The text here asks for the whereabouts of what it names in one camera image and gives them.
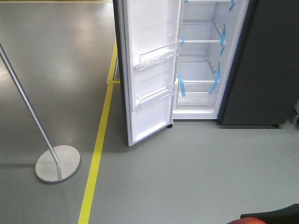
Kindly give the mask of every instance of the yellow floor line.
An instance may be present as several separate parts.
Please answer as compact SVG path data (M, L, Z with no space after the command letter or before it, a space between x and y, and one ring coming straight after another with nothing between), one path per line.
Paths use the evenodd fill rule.
M78 224L89 223L89 217L90 217L92 204L93 204L93 195L94 195L94 190L95 190L98 172L100 168L100 159L102 156L103 143L104 143L104 137L106 133L107 121L108 121L109 110L111 105L113 86L114 86L113 84L108 84L107 87L103 112L100 120L99 131L98 131L98 135L94 147L92 163L89 170L89 176L87 179L87 184L85 188L85 193L84 193L84 198L82 202Z
M107 84L119 84L119 83L121 83L119 80L113 80L114 72L115 72L115 69L116 69L116 60L117 60L117 45L116 45L116 41L115 41L114 48L113 48L113 53L112 53L112 58L111 58L111 63L110 63L109 74L108 74L108 77L107 77Z
M0 3L112 3L111 1L0 1Z

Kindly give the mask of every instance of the refrigerator door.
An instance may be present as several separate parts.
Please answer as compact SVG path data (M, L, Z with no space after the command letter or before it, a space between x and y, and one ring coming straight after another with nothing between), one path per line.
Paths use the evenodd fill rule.
M129 146L172 123L181 5L181 0L114 1Z

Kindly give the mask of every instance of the gray epoxy floor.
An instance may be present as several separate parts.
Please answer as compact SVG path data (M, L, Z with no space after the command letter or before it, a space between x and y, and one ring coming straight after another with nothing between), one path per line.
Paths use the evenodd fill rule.
M175 122L128 148L114 86L91 224L224 224L299 201L299 131Z
M46 150L0 64L0 223L75 224L106 93L112 4L0 4L0 41L53 145L81 153L69 180L45 185ZM223 224L299 201L299 131L175 122L128 148L114 86L90 224Z
M114 40L112 3L0 3L0 42L52 145L81 155L69 180L39 182L47 147L0 61L1 224L78 222Z

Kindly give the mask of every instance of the dark refrigerator side panel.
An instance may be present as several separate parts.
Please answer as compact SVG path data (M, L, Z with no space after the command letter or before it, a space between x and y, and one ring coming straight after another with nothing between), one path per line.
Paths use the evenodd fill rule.
M120 72L121 79L121 101L122 101L122 111L123 118L125 121L125 127L127 127L127 115L126 115L126 100L125 100L125 87L124 87L124 69L122 63L122 47L121 47L121 27L120 27L120 14L119 14L119 5L118 0L113 0L113 8L114 8L114 23L115 23L115 34L116 34L116 42L117 42L117 57L118 57L118 66Z
M299 1L250 1L248 14L218 121L283 124L299 98Z

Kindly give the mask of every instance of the blue tape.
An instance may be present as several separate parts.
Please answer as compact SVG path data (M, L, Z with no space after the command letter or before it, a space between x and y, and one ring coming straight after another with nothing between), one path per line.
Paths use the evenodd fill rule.
M183 78L181 77L181 75L179 73L178 73L178 80L179 80L179 84L181 86L182 97L185 97L186 96L185 84L184 84Z
M215 77L215 82L211 88L211 90L209 91L210 94L213 94L213 92L217 89L217 86L220 82L220 63L218 65L218 69L217 69L217 73L216 73L216 77Z
M226 28L225 28L225 24L223 25L223 32L222 32L222 35L221 35L221 39L220 39L220 44L222 46L222 50L220 52L220 55L222 56L223 52L224 52L224 49L225 49L225 40L226 40Z
M235 0L232 0L232 6L229 8L229 11L232 11L234 7L235 7Z
M181 46L183 46L184 45L184 43L185 43L185 36L184 35L181 35Z

